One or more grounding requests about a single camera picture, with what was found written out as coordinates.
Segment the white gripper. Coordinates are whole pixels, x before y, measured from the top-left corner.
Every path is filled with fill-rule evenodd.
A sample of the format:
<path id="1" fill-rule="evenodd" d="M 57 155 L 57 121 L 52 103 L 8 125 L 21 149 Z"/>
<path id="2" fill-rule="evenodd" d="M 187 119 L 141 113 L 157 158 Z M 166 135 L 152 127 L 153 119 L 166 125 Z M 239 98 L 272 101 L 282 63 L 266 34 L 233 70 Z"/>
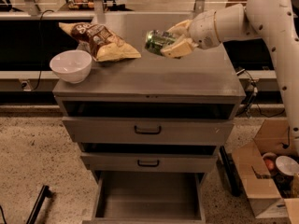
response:
<path id="1" fill-rule="evenodd" d="M 216 11 L 209 10 L 200 13 L 193 20 L 181 21 L 172 26 L 167 32 L 179 39 L 174 44 L 162 48 L 162 55 L 167 58 L 180 58 L 189 55 L 197 47 L 199 49 L 216 48 L 221 42 L 215 23 Z"/>

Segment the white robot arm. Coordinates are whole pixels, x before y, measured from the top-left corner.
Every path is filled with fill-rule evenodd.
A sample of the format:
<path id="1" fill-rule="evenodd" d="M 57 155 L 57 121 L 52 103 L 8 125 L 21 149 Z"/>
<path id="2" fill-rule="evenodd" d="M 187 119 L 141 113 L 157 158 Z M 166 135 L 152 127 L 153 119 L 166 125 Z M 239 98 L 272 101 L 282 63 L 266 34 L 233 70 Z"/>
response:
<path id="1" fill-rule="evenodd" d="M 168 58 L 227 41 L 261 38 L 269 50 L 293 145 L 299 152 L 299 40 L 291 0 L 247 0 L 245 5 L 209 10 L 176 24 L 169 33 L 176 41 L 161 49 Z"/>

